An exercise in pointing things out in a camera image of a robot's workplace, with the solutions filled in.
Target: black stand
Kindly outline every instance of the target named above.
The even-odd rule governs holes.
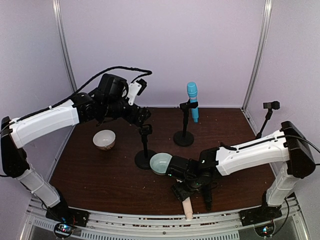
[[[148,135],[152,134],[152,126],[150,124],[142,125],[139,129],[141,135],[141,142],[143,144],[143,150],[139,151],[135,157],[135,165],[140,169],[150,169],[150,159],[156,154],[155,151],[148,149]]]
[[[201,189],[204,204],[205,204],[205,209],[209,212],[211,211],[212,207],[212,193],[211,193],[211,183],[205,185]]]
[[[278,110],[280,108],[280,102],[278,101],[273,101],[273,102],[264,102],[263,103],[263,108],[268,109],[268,112],[265,115],[265,120],[264,123],[261,127],[261,130],[258,132],[258,134],[255,136],[255,139],[260,139],[262,137],[262,132],[264,131],[267,122],[271,119],[271,116],[273,114],[273,110]]]
[[[187,131],[189,123],[189,109],[195,109],[198,107],[198,102],[191,102],[190,100],[180,104],[180,109],[183,111],[183,130],[177,131],[173,135],[173,141],[180,147],[188,147],[194,143],[194,136],[191,132]]]

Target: blue object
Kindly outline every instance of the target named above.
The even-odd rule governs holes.
[[[186,91],[188,93],[188,96],[190,98],[190,103],[194,103],[194,102],[197,102],[197,95],[198,95],[198,89],[197,89],[197,85],[195,82],[191,81],[189,82],[187,85],[186,85]],[[195,123],[198,122],[198,119],[199,119],[199,110],[198,110],[198,107],[197,108],[192,108],[191,109],[191,112],[192,112],[192,118],[193,118],[193,121]]]

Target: microphone stand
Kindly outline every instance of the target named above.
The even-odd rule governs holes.
[[[263,108],[268,109],[268,112],[265,115],[265,120],[264,123],[261,127],[261,130],[258,132],[258,134],[255,136],[255,139],[260,139],[262,137],[262,132],[264,131],[267,122],[271,119],[272,114],[274,113],[274,110],[280,109],[280,102],[278,101],[273,101],[273,102],[264,102],[263,103]]]
[[[155,151],[148,149],[148,135],[152,134],[151,124],[142,125],[139,129],[141,135],[141,142],[143,144],[143,150],[139,151],[135,157],[135,165],[140,169],[150,169],[150,159],[156,154]]]
[[[190,102],[189,100],[187,102],[180,103],[179,107],[183,112],[183,130],[177,131],[173,135],[173,141],[180,147],[188,147],[195,141],[194,135],[191,132],[187,131],[187,126],[189,123],[189,109],[195,109],[196,107],[198,107],[198,102]]]

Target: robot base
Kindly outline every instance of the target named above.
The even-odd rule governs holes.
[[[280,218],[282,216],[280,208],[281,207],[267,207],[267,209],[265,209],[262,206],[258,206],[242,210],[239,212],[242,226],[259,224]]]
[[[86,227],[87,222],[89,219],[89,212],[84,211],[84,210],[79,210],[79,209],[74,209],[74,208],[69,208],[68,211],[70,212],[71,215],[74,216],[75,224],[73,219],[69,219],[66,221],[67,224],[70,226],[79,226],[79,227]],[[47,219],[51,220],[57,220],[57,218],[53,215],[53,213],[50,210],[46,211],[45,217]]]

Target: round stand base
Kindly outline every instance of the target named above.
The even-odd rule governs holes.
[[[145,158],[145,152],[143,150],[139,151],[135,157],[134,162],[135,165],[140,169],[151,169],[150,167],[150,159],[156,154],[155,151],[148,150],[148,157]]]
[[[189,147],[195,141],[193,134],[189,131],[186,132],[185,137],[182,137],[183,131],[177,131],[173,135],[173,141],[180,147]]]

